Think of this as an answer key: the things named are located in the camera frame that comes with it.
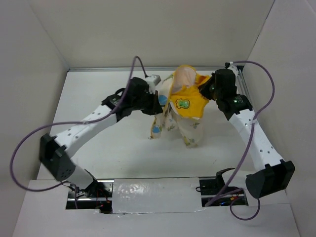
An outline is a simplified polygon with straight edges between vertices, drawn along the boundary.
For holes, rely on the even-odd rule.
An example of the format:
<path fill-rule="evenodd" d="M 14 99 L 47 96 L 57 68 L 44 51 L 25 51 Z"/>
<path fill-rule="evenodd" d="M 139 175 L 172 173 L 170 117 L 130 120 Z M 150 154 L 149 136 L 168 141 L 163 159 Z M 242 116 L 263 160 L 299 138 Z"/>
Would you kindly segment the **yellow and cream baby jacket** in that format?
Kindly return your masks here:
<path fill-rule="evenodd" d="M 182 65 L 162 81 L 158 90 L 162 113 L 155 115 L 151 139 L 160 138 L 164 130 L 178 130 L 187 147 L 199 145 L 203 138 L 203 112 L 209 102 L 200 94 L 199 87 L 209 79 L 210 75 L 201 75 L 192 66 Z"/>

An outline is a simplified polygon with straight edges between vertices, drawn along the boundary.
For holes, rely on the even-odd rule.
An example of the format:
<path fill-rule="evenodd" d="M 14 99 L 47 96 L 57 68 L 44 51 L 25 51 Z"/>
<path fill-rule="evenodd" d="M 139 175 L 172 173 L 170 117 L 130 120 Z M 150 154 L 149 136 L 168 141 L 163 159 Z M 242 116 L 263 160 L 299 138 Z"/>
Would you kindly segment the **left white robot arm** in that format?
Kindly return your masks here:
<path fill-rule="evenodd" d="M 116 124 L 133 111 L 147 115 L 162 113 L 156 86 L 161 79 L 151 75 L 145 79 L 133 77 L 125 88 L 104 99 L 92 113 L 79 124 L 58 133 L 46 134 L 40 139 L 39 159 L 56 181 L 67 181 L 75 190 L 92 197 L 104 186 L 87 170 L 72 161 L 75 153 L 90 139 Z"/>

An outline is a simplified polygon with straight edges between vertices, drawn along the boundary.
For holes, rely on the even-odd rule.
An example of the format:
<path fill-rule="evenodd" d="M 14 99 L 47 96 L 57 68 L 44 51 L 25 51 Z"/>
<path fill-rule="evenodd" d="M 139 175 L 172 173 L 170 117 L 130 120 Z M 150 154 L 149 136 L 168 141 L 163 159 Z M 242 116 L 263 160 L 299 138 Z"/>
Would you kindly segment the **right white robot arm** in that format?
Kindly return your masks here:
<path fill-rule="evenodd" d="M 255 171 L 241 171 L 240 166 L 216 173 L 216 190 L 222 194 L 232 187 L 248 190 L 253 198 L 285 190 L 293 176 L 295 166 L 285 161 L 273 148 L 265 135 L 251 103 L 237 92 L 236 75 L 231 69 L 219 69 L 199 87 L 200 93 L 213 99 L 218 109 L 239 133 L 246 145 L 244 155 L 250 155 Z"/>

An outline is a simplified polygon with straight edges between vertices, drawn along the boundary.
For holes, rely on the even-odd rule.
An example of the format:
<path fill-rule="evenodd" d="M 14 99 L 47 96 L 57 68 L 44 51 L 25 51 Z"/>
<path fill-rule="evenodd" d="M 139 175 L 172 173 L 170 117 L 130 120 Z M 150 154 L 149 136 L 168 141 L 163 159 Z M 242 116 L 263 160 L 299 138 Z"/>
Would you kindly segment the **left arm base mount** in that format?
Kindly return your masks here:
<path fill-rule="evenodd" d="M 66 209 L 93 209 L 99 213 L 111 214 L 113 212 L 113 185 L 114 179 L 99 179 L 96 190 L 88 194 L 79 188 L 75 188 L 73 184 L 67 184 L 66 187 L 69 190 Z"/>

